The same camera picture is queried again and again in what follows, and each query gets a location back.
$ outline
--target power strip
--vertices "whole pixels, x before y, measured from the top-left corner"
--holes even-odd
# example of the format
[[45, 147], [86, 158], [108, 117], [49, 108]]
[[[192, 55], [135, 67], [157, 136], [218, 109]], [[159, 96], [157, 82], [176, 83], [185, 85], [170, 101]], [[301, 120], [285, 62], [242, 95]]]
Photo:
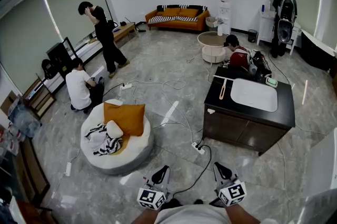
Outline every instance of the power strip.
[[196, 151], [198, 151], [199, 154], [201, 154], [201, 155], [205, 154], [205, 150], [202, 149], [201, 147], [198, 147], [196, 142], [192, 143], [192, 147], [193, 147]]
[[132, 88], [132, 84], [126, 84], [125, 86], [121, 86], [121, 90], [126, 90]]
[[67, 163], [67, 168], [65, 170], [65, 175], [66, 176], [70, 176], [70, 173], [72, 172], [72, 163], [71, 162], [68, 162]]

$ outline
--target white shirt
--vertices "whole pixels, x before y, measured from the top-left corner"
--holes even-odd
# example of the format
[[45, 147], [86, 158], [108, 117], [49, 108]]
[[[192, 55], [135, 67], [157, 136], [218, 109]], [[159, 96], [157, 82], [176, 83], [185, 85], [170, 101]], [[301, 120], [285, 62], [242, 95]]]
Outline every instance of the white shirt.
[[[210, 205], [185, 205], [159, 212], [154, 224], [230, 224], [224, 208]], [[277, 224], [273, 219], [265, 219], [261, 224]]]
[[85, 86], [89, 79], [90, 76], [84, 70], [72, 70], [65, 77], [72, 105], [78, 110], [84, 109], [91, 104], [90, 92]]

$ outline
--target orange sofa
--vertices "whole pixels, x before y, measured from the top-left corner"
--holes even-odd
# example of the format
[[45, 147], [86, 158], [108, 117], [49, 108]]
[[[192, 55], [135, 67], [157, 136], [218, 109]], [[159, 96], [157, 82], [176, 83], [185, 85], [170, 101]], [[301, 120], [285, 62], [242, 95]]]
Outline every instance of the orange sofa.
[[181, 20], [172, 20], [172, 21], [163, 21], [163, 22], [159, 22], [159, 23], [149, 23], [151, 18], [154, 18], [158, 12], [161, 12], [162, 10], [164, 10], [166, 8], [171, 8], [170, 5], [159, 5], [157, 7], [156, 10], [148, 13], [145, 16], [146, 19], [146, 23], [148, 25], [148, 27], [151, 30], [151, 27], [163, 27], [163, 28], [179, 28], [179, 29], [191, 29], [191, 30], [197, 30], [199, 32], [204, 31], [206, 23], [205, 23], [205, 19], [206, 17], [210, 16], [210, 12], [207, 10], [207, 7], [205, 8], [205, 11], [203, 11], [201, 14], [197, 15], [196, 21], [181, 21]]

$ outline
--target person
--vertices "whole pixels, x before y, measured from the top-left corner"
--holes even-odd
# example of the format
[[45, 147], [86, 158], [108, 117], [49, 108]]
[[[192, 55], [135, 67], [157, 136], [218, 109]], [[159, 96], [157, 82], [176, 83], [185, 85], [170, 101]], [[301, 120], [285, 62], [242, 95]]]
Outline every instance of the person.
[[132, 224], [277, 224], [272, 219], [258, 221], [240, 205], [218, 208], [197, 200], [193, 205], [182, 206], [176, 199], [168, 203], [162, 205], [161, 211], [145, 209]]
[[[274, 58], [277, 58], [277, 56], [283, 56], [285, 53], [285, 47], [286, 44], [285, 43], [281, 43], [279, 45], [279, 36], [278, 36], [278, 27], [279, 27], [279, 15], [277, 13], [277, 9], [279, 6], [281, 6], [281, 2], [282, 0], [273, 0], [273, 7], [276, 10], [276, 15], [275, 15], [275, 22], [274, 22], [274, 38], [272, 40], [272, 49], [270, 50], [270, 54], [272, 54], [272, 56]], [[293, 0], [294, 3], [294, 8], [295, 8], [295, 17], [297, 17], [297, 3], [296, 0]]]
[[80, 58], [74, 58], [72, 64], [73, 70], [65, 77], [71, 99], [71, 110], [83, 110], [86, 114], [90, 107], [102, 103], [104, 84], [102, 80], [96, 84], [90, 78], [83, 70], [83, 62]]
[[249, 51], [239, 45], [239, 40], [233, 34], [227, 36], [224, 46], [233, 52], [230, 58], [230, 68], [249, 71], [248, 55]]
[[106, 69], [109, 72], [109, 77], [113, 78], [116, 74], [116, 66], [123, 68], [130, 64], [130, 61], [116, 47], [114, 42], [114, 34], [108, 27], [104, 10], [100, 6], [93, 6], [90, 2], [81, 2], [78, 7], [80, 15], [86, 15], [95, 25], [97, 39], [103, 46], [103, 57], [106, 62]]

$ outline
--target man in black shirt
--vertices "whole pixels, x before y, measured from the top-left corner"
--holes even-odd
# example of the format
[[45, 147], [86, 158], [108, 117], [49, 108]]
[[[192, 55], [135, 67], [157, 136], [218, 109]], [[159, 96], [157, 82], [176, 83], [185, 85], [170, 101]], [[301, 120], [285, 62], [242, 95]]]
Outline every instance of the man in black shirt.
[[103, 46], [103, 57], [106, 62], [109, 77], [113, 78], [116, 73], [116, 66], [114, 62], [118, 63], [119, 68], [123, 68], [130, 64], [123, 53], [116, 47], [114, 42], [114, 35], [109, 30], [108, 23], [104, 10], [100, 6], [93, 6], [90, 2], [81, 2], [78, 7], [80, 15], [86, 15], [90, 21], [95, 25], [97, 39]]
[[[277, 14], [277, 9], [281, 5], [281, 2], [282, 2], [282, 0], [274, 0], [273, 1], [273, 7], [276, 10], [276, 15], [275, 15], [275, 24], [274, 24], [274, 38], [272, 40], [273, 48], [271, 49], [270, 54], [272, 54], [272, 56], [274, 58], [277, 58], [278, 55], [283, 56], [284, 53], [285, 53], [285, 47], [286, 47], [285, 43], [281, 43], [279, 45], [279, 36], [278, 36], [278, 33], [277, 33], [277, 30], [278, 30], [278, 27], [279, 27], [279, 21], [280, 21], [279, 15]], [[294, 8], [295, 8], [295, 17], [297, 17], [296, 0], [293, 0], [293, 3], [294, 3]]]

